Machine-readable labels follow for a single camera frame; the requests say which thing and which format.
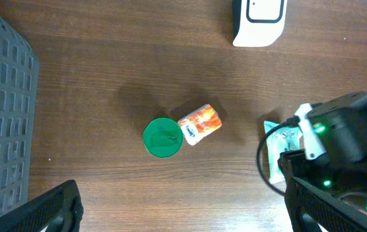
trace green can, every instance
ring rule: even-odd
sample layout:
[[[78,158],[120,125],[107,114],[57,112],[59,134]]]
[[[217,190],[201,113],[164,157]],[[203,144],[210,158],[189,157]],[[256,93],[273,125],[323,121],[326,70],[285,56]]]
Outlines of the green can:
[[[159,118],[147,125],[143,141],[150,154],[164,159],[178,153],[182,147],[184,135],[174,120]]]

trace perforated basket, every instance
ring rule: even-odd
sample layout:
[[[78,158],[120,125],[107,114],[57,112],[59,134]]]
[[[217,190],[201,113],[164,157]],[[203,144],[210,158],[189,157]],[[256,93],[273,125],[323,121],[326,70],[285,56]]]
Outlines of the perforated basket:
[[[27,201],[39,62],[0,18],[0,216]]]

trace green lid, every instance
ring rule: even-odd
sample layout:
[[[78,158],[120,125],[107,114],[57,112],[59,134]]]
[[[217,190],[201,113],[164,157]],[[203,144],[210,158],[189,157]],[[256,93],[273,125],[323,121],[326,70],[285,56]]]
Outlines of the green lid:
[[[178,123],[171,119],[161,118],[147,125],[143,140],[150,154],[159,158],[168,158],[179,151],[184,136]]]

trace wood grain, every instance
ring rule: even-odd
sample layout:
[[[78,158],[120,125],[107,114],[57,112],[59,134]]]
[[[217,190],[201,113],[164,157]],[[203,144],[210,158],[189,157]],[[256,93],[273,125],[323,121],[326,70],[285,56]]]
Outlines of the wood grain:
[[[82,231],[291,231],[258,177],[258,135],[303,102],[367,90],[367,0],[289,0],[266,48],[231,45],[231,10],[230,0],[0,1],[41,63],[29,198],[75,179]],[[221,129],[170,159],[147,153],[151,119],[208,99],[225,112]]]

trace orange and white packet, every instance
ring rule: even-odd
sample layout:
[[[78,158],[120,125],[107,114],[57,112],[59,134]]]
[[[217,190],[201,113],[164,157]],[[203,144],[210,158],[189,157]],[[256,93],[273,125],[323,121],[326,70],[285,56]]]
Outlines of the orange and white packet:
[[[194,146],[222,126],[221,119],[210,104],[206,104],[178,121],[186,141]]]

